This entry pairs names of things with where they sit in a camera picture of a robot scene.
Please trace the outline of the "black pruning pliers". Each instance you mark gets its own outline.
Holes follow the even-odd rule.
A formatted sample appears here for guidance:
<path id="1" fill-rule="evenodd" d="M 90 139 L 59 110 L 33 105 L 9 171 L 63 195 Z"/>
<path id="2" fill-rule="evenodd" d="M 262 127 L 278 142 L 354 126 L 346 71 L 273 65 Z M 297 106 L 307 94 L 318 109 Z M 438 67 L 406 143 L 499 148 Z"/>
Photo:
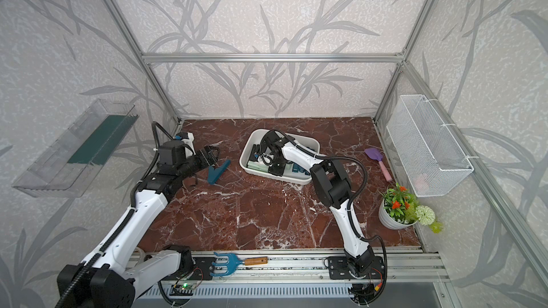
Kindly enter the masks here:
<path id="1" fill-rule="evenodd" d="M 259 153 L 260 153 L 260 146 L 258 144 L 254 144 L 251 150 L 249 161 L 257 162 L 259 158 Z"/>

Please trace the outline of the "white rectangular storage box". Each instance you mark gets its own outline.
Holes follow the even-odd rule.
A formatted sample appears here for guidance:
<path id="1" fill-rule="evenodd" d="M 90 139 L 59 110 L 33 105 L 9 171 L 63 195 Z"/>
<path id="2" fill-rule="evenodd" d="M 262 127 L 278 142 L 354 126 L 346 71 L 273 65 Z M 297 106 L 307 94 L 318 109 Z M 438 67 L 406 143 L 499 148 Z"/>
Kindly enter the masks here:
<path id="1" fill-rule="evenodd" d="M 248 161 L 249 161 L 249 157 L 250 157 L 253 145 L 254 144 L 259 145 L 260 142 L 261 142 L 262 137 L 264 137 L 264 135 L 267 132 L 268 132 L 268 129 L 258 129 L 258 130 L 255 130 L 254 132 L 251 133 L 251 135 L 249 136 L 248 141 L 245 144 L 245 147 L 242 151 L 240 159 L 239 159 L 239 164 L 240 164 L 241 168 L 244 169 L 244 171 L 248 174 L 256 175 L 256 176 L 259 176 L 259 177 L 262 177 L 262 178 L 268 178 L 268 179 L 272 179 L 272 180 L 275 180 L 275 181 L 283 181 L 283 182 L 288 182 L 288 183 L 294 183 L 294 184 L 297 184 L 297 185 L 308 185 L 312 181 L 311 176 L 305 176 L 302 173 L 293 173 L 292 172 L 292 167 L 293 167 L 292 164 L 287 165 L 285 167 L 285 172 L 284 172 L 283 176 L 281 176 L 281 177 L 271 175 L 269 173 L 262 173 L 262 172 L 258 172 L 258 171 L 253 171 L 253 170 L 247 168 L 247 164 L 248 164 Z M 292 134 L 292 133 L 288 133 L 288 135 L 294 137 L 295 142 L 297 144 L 301 144 L 302 147 L 309 149 L 312 153 L 319 153 L 319 151 L 321 149 L 321 146 L 320 146 L 319 142 L 317 140 L 315 140 L 315 138 L 309 138 L 309 137 L 305 137 L 305 136 L 302 136 L 302 135 L 295 135 L 295 134 Z"/>

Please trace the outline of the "mint pruning pliers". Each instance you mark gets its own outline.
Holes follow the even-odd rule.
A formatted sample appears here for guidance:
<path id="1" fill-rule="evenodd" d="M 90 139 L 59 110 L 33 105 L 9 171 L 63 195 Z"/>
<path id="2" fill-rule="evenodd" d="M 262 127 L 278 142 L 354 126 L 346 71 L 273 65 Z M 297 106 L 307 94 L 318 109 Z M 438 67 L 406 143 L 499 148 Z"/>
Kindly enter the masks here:
<path id="1" fill-rule="evenodd" d="M 247 168 L 253 171 L 267 173 L 269 166 L 260 162 L 248 161 Z"/>

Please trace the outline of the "teal pruning pliers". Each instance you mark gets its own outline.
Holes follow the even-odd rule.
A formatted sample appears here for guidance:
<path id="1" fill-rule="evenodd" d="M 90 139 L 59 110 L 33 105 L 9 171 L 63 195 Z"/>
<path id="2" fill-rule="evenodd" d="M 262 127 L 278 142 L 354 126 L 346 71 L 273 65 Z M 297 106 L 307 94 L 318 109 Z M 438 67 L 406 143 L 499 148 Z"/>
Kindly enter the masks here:
<path id="1" fill-rule="evenodd" d="M 292 172 L 293 173 L 304 173 L 305 170 L 302 167 L 300 167 L 298 164 L 294 163 L 293 167 L 292 167 Z"/>
<path id="2" fill-rule="evenodd" d="M 214 185 L 218 182 L 223 173 L 231 165 L 231 160 L 225 160 L 224 163 L 217 168 L 213 165 L 208 167 L 207 182 L 209 185 Z"/>
<path id="3" fill-rule="evenodd" d="M 300 173 L 304 174 L 305 176 L 311 175 L 305 168 L 300 168 Z"/>

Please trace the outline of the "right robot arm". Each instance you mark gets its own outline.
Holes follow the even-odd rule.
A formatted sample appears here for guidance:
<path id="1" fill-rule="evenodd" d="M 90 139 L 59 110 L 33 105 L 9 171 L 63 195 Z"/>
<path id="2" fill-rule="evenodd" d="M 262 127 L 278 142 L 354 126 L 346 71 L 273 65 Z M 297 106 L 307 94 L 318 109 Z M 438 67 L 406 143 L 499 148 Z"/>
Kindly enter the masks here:
<path id="1" fill-rule="evenodd" d="M 319 154 L 300 144 L 294 137 L 277 130 L 269 130 L 262 137 L 259 154 L 273 156 L 270 166 L 276 168 L 276 175 L 281 173 L 278 168 L 287 162 L 295 163 L 309 172 L 316 195 L 335 217 L 350 273 L 355 278 L 364 278 L 375 260 L 370 245 L 372 239 L 366 238 L 360 229 L 354 208 L 355 199 L 368 182 L 365 166 L 355 158 Z M 352 190 L 350 177 L 343 166 L 344 161 L 354 163 L 362 170 L 362 182 L 356 191 Z"/>

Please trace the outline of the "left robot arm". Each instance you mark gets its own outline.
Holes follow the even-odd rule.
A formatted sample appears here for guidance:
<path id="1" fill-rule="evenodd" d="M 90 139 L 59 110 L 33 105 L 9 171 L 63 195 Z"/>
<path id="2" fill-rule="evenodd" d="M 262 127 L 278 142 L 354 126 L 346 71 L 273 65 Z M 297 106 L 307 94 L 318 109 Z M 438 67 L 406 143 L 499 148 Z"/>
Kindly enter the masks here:
<path id="1" fill-rule="evenodd" d="M 135 268 L 126 266 L 185 179 L 215 165 L 218 158 L 219 149 L 213 145 L 199 151 L 185 140 L 160 145 L 148 173 L 137 183 L 125 215 L 78 265 L 67 265 L 59 273 L 57 307 L 131 307 L 164 278 L 193 273 L 196 266 L 187 246 L 171 245 Z"/>

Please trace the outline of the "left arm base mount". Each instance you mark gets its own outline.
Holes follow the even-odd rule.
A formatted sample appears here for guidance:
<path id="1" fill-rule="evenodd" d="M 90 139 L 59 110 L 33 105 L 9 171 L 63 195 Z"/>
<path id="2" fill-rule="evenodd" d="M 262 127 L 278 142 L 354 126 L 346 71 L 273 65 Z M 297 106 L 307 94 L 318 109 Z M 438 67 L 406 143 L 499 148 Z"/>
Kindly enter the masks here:
<path id="1" fill-rule="evenodd" d="M 214 271 L 214 266 L 212 263 L 216 260 L 215 257 L 197 257 L 194 258 L 194 270 L 191 270 L 186 275 L 172 275 L 171 279 L 179 280 L 179 282 L 188 282 L 188 281 L 211 281 L 213 276 L 211 275 Z"/>

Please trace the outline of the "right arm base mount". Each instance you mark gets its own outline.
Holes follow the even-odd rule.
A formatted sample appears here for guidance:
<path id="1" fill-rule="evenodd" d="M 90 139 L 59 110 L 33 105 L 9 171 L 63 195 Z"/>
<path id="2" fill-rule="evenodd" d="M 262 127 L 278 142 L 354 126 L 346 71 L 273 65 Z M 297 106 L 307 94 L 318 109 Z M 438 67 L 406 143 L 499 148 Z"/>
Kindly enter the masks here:
<path id="1" fill-rule="evenodd" d="M 328 270 L 330 279 L 341 280 L 370 280 L 382 282 L 387 273 L 388 258 L 375 255 L 369 265 L 360 266 L 346 256 L 331 256 L 325 258 L 324 266 Z"/>

